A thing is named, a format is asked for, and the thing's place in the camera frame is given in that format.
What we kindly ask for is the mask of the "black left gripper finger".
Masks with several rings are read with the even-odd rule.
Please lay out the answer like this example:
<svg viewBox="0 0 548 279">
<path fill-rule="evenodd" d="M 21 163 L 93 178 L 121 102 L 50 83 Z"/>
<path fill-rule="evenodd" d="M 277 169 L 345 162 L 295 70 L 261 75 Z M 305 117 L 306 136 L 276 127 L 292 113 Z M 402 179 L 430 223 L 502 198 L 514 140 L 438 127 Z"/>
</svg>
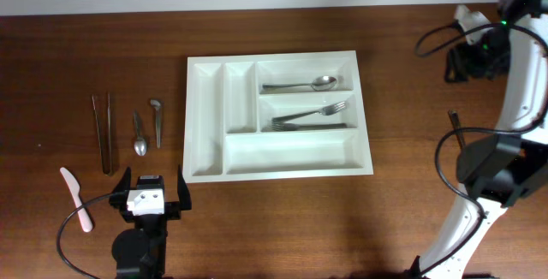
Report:
<svg viewBox="0 0 548 279">
<path fill-rule="evenodd" d="M 125 207 L 127 204 L 128 194 L 131 187 L 131 168 L 127 167 L 124 171 L 121 180 L 113 189 L 109 197 L 109 204 L 112 207 Z"/>
<path fill-rule="evenodd" d="M 192 199 L 182 173 L 182 166 L 177 166 L 177 195 L 181 211 L 190 211 L 192 209 Z"/>
</svg>

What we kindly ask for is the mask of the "large metal spoon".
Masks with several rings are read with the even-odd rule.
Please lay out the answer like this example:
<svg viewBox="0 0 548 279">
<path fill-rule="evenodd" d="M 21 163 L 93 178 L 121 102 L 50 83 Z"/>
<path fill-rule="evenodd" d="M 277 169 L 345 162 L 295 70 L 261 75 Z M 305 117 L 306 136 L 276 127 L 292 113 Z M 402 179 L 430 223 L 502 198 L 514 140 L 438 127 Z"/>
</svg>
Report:
<svg viewBox="0 0 548 279">
<path fill-rule="evenodd" d="M 461 128 L 460 118 L 456 110 L 449 110 L 448 117 L 450 119 L 451 126 L 453 127 L 454 130 Z M 460 149 L 462 149 L 466 145 L 466 141 L 463 136 L 463 133 L 457 132 L 455 133 L 455 136 Z"/>
<path fill-rule="evenodd" d="M 334 88 L 337 85 L 337 78 L 333 76 L 319 76 L 316 79 L 314 79 L 312 82 L 309 83 L 296 83 L 296 84 L 263 84 L 262 88 L 266 90 L 270 89 L 281 89 L 281 88 L 291 88 L 291 87 L 301 87 L 301 86 L 308 86 L 312 88 L 314 91 L 322 92 L 322 91 L 328 91 L 332 88 Z"/>
</svg>

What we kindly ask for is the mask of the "metal fork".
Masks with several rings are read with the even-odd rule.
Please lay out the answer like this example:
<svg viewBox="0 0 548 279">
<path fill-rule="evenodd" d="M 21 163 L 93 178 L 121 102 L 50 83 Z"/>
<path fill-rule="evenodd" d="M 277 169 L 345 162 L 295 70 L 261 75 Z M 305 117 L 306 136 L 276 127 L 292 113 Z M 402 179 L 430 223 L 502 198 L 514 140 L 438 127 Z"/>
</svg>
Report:
<svg viewBox="0 0 548 279">
<path fill-rule="evenodd" d="M 343 111 L 347 108 L 348 108 L 347 102 L 342 101 L 342 102 L 338 102 L 338 103 L 335 103 L 335 104 L 327 105 L 327 106 L 322 107 L 322 108 L 317 109 L 317 110 L 312 110 L 312 111 L 308 111 L 308 112 L 301 112 L 301 113 L 288 115 L 288 116 L 273 117 L 271 119 L 271 121 L 272 122 L 288 122 L 288 121 L 291 121 L 291 120 L 294 120 L 294 119 L 297 119 L 297 118 L 301 118 L 301 117 L 305 117 L 305 116 L 311 116 L 311 115 L 315 115 L 315 114 L 322 115 L 322 116 L 332 116 L 332 115 L 335 115 L 336 113 L 338 113 L 340 111 Z"/>
<path fill-rule="evenodd" d="M 334 124 L 295 124 L 287 122 L 273 122 L 271 128 L 274 131 L 309 131 L 309 130 L 324 130 L 324 129 L 341 129 L 348 128 L 346 123 Z"/>
</svg>

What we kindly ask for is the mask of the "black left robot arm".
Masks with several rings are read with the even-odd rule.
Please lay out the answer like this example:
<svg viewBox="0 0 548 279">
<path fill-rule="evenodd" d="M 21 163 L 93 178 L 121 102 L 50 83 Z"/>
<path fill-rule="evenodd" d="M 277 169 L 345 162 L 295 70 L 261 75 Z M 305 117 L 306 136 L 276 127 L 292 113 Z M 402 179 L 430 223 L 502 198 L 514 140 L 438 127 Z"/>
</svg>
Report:
<svg viewBox="0 0 548 279">
<path fill-rule="evenodd" d="M 165 274 L 167 223 L 179 220 L 182 211 L 192 209 L 188 185 L 178 167 L 178 200 L 167 202 L 161 175 L 143 175 L 134 187 L 131 179 L 131 169 L 127 168 L 109 197 L 110 206 L 119 210 L 125 222 L 134 225 L 113 241 L 116 277 L 161 278 Z"/>
</svg>

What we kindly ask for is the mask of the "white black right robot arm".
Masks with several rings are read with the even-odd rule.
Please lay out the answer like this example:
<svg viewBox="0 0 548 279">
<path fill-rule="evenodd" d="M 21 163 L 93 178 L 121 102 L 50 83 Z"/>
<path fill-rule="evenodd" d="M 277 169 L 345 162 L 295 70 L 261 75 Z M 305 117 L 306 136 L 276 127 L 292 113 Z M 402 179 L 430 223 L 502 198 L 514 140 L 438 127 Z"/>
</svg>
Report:
<svg viewBox="0 0 548 279">
<path fill-rule="evenodd" d="M 456 194 L 437 240 L 417 256 L 407 278 L 463 278 L 486 233 L 519 199 L 547 183 L 547 0 L 498 0 L 498 22 L 458 6 L 450 27 L 444 79 L 492 80 L 508 76 L 494 128 L 463 127 L 450 113 L 456 137 Z"/>
</svg>

